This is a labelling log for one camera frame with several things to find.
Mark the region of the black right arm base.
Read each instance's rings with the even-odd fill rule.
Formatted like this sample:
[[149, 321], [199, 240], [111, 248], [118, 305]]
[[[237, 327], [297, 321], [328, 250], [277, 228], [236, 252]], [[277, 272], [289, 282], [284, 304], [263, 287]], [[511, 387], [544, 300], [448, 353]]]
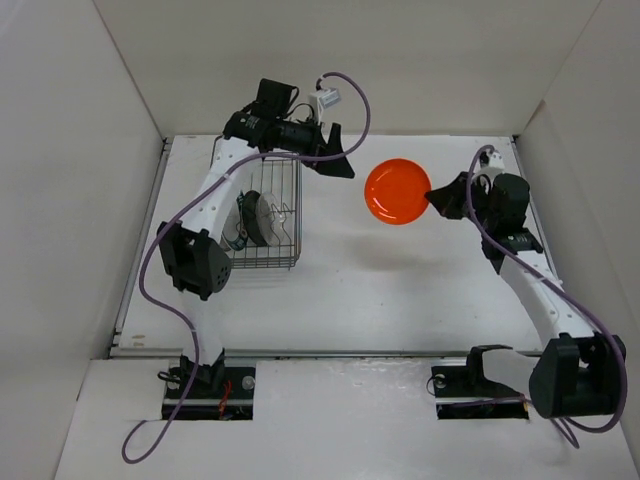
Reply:
[[472, 347], [463, 363], [442, 359], [431, 365], [426, 389], [436, 399], [438, 420], [528, 420], [523, 395], [485, 377], [483, 355], [495, 350], [512, 352], [505, 345]]

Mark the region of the orange round plate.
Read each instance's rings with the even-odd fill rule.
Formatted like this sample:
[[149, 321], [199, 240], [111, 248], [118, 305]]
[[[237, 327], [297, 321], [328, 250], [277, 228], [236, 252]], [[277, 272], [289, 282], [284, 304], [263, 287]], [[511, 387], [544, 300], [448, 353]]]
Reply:
[[417, 220], [428, 208], [432, 189], [428, 173], [418, 163], [404, 158], [386, 160], [369, 173], [364, 200], [379, 221], [394, 226]]

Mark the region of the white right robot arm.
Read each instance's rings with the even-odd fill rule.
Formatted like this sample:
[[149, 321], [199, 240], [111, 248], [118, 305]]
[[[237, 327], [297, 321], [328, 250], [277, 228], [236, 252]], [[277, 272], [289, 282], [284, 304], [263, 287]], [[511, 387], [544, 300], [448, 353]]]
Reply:
[[529, 184], [507, 173], [493, 180], [461, 173], [425, 197], [442, 217], [480, 227], [485, 258], [516, 294], [544, 348], [534, 359], [503, 345], [474, 347], [462, 369], [465, 387], [483, 394], [501, 384], [527, 396], [544, 418], [618, 420], [627, 395], [624, 343], [543, 268], [542, 245], [524, 226]]

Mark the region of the white plate with green rim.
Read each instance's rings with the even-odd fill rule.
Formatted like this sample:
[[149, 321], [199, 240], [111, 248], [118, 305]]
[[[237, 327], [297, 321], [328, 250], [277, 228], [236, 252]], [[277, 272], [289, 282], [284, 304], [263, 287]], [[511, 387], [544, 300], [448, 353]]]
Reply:
[[225, 221], [221, 240], [227, 251], [242, 251], [248, 243], [248, 233], [242, 216], [245, 195], [240, 192]]

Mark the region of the black round plate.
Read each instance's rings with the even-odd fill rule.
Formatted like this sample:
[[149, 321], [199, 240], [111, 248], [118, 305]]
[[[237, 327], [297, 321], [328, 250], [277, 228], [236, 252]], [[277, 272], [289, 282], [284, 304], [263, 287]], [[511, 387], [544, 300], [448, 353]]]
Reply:
[[243, 196], [242, 206], [240, 207], [240, 213], [242, 217], [242, 223], [248, 238], [258, 247], [266, 247], [268, 245], [264, 236], [261, 233], [258, 224], [258, 200], [260, 194], [255, 190], [249, 190]]

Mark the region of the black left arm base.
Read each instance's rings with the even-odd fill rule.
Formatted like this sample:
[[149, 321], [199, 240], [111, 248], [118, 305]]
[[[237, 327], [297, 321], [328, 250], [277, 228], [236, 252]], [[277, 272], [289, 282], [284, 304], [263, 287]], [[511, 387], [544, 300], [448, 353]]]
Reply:
[[[165, 384], [161, 417], [168, 420], [185, 391], [193, 363], [179, 362], [157, 373]], [[250, 421], [254, 413], [256, 366], [228, 363], [222, 357], [202, 365], [175, 419], [178, 421]]]

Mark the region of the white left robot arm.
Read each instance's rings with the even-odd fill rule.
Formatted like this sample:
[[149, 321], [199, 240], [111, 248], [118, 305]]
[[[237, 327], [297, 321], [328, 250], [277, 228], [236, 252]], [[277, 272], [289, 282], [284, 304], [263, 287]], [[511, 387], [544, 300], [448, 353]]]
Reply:
[[161, 253], [174, 287], [206, 301], [228, 281], [231, 260], [219, 244], [241, 183], [267, 157], [298, 161], [320, 175], [352, 179], [341, 127], [322, 133], [324, 111], [340, 100], [335, 88], [316, 85], [305, 121], [289, 116], [296, 87], [263, 79], [256, 99], [225, 124], [198, 195], [162, 224], [152, 246]]

